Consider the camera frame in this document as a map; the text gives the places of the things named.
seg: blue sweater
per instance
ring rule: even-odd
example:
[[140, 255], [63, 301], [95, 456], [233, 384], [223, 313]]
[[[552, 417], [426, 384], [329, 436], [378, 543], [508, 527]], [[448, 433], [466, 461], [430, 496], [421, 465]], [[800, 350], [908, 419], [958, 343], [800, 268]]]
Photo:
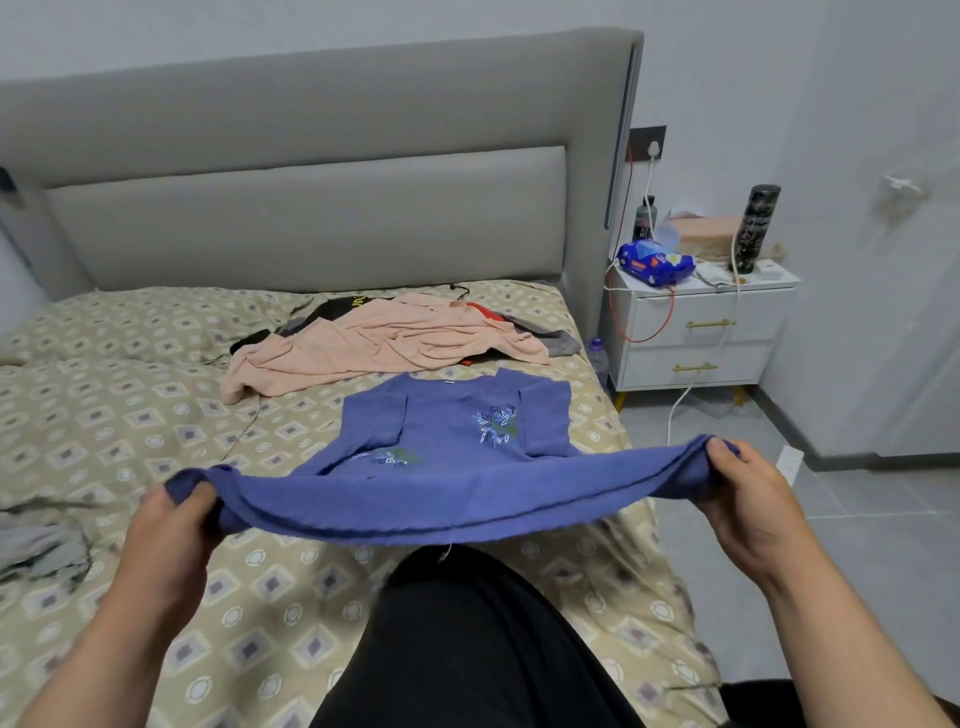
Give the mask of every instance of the blue sweater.
[[491, 541], [589, 522], [646, 496], [710, 483], [701, 435], [673, 448], [583, 455], [568, 439], [570, 386], [500, 369], [448, 382], [399, 375], [344, 400], [340, 436], [285, 477], [228, 465], [180, 471], [181, 502], [209, 480], [219, 526], [358, 544]]

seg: drawer handle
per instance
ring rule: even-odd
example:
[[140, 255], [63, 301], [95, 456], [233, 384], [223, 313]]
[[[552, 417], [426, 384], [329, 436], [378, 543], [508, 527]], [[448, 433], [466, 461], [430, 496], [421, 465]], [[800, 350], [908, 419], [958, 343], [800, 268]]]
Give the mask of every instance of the drawer handle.
[[708, 361], [705, 361], [699, 367], [682, 367], [680, 364], [673, 365], [674, 372], [699, 372], [701, 369], [720, 369], [720, 366], [717, 364], [710, 364]]
[[687, 321], [687, 328], [704, 328], [704, 327], [731, 327], [734, 326], [736, 322], [731, 321], [730, 319], [721, 319], [720, 321], [704, 321], [702, 324], [698, 324], [694, 321]]

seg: bed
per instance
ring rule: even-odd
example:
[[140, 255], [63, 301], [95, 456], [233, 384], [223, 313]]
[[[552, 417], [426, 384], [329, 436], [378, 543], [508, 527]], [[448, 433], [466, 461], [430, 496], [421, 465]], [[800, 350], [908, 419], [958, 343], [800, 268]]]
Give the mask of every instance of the bed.
[[[233, 342], [332, 296], [400, 290], [595, 332], [640, 47], [584, 29], [0, 85], [16, 184], [0, 220], [57, 300], [0, 350], [0, 498], [82, 505], [93, 561], [75, 590], [0, 585], [0, 719], [95, 613], [151, 485], [219, 462], [287, 473], [336, 437], [345, 397], [385, 378], [226, 405]], [[570, 383], [579, 449], [630, 446], [583, 352], [418, 376], [499, 367]], [[652, 502], [482, 548], [561, 609], [647, 725], [724, 719]], [[305, 726], [405, 552], [229, 537], [150, 725]]]

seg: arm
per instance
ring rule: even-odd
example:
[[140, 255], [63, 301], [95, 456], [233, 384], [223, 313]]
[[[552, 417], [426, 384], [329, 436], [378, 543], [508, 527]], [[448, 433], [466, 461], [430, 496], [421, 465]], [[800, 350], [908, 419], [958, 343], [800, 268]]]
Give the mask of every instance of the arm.
[[746, 443], [708, 443], [727, 486], [698, 503], [717, 540], [770, 605], [814, 728], [950, 728], [930, 691], [830, 561], [780, 472]]
[[216, 502], [208, 483], [179, 506], [162, 487], [147, 496], [100, 609], [20, 728], [146, 725], [163, 656], [204, 595], [217, 542], [203, 523]]

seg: bed sheet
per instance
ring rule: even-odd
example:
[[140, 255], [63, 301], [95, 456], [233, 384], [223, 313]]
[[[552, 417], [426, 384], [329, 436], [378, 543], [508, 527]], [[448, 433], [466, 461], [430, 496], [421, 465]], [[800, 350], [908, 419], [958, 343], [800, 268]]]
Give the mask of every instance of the bed sheet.
[[[549, 286], [465, 286], [467, 300], [577, 336]], [[448, 298], [464, 292], [417, 290]], [[220, 402], [230, 343], [331, 297], [212, 288], [97, 292], [49, 306], [8, 338], [0, 350], [0, 502], [40, 495], [95, 508], [84, 511], [93, 567], [74, 593], [53, 581], [0, 585], [2, 725], [12, 725], [96, 612], [130, 515], [152, 484], [181, 467], [218, 462], [257, 475], [287, 473], [336, 437], [344, 397], [386, 378]], [[497, 359], [418, 376], [468, 378], [500, 366], [569, 381], [570, 439], [579, 449], [630, 446], [582, 353], [546, 366]], [[706, 728], [725, 718], [716, 664], [696, 638], [685, 587], [660, 551], [650, 500], [600, 522], [481, 547], [563, 612], [648, 726]], [[257, 530], [227, 538], [213, 555], [197, 616], [166, 655], [150, 725], [307, 725], [347, 665], [377, 591], [408, 550]]]

